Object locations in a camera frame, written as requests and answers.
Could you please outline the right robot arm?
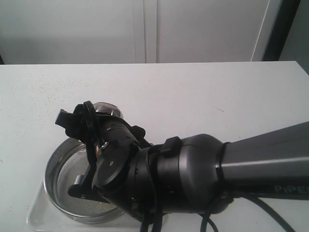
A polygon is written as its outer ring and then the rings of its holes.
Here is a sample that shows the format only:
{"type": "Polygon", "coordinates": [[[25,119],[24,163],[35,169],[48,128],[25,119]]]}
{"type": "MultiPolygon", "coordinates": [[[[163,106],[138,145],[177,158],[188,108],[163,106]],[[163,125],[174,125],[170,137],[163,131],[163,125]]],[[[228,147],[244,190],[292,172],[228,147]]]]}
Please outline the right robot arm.
{"type": "Polygon", "coordinates": [[[232,143],[199,134],[153,145],[115,105],[86,101],[71,113],[60,110],[56,124],[86,147],[88,168],[69,195],[115,204],[141,222],[142,232],[161,231],[170,213],[200,215],[204,232],[211,215],[236,198],[258,205],[291,232],[264,199],[309,198],[307,122],[232,143]]]}

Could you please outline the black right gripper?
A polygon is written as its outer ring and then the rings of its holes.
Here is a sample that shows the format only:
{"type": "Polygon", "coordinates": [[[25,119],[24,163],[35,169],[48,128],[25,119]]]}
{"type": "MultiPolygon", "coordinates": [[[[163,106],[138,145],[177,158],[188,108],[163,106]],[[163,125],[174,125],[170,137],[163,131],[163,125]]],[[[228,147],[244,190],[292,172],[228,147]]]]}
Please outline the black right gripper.
{"type": "Polygon", "coordinates": [[[99,189],[92,187],[98,157],[101,148],[107,143],[112,148],[128,147],[130,153],[145,148],[145,130],[139,126],[131,126],[124,119],[112,118],[98,120],[93,103],[78,104],[73,113],[60,109],[55,124],[65,129],[65,134],[80,140],[86,146],[89,166],[84,175],[77,175],[73,185],[69,186],[71,197],[106,202],[100,196],[99,189]]]}

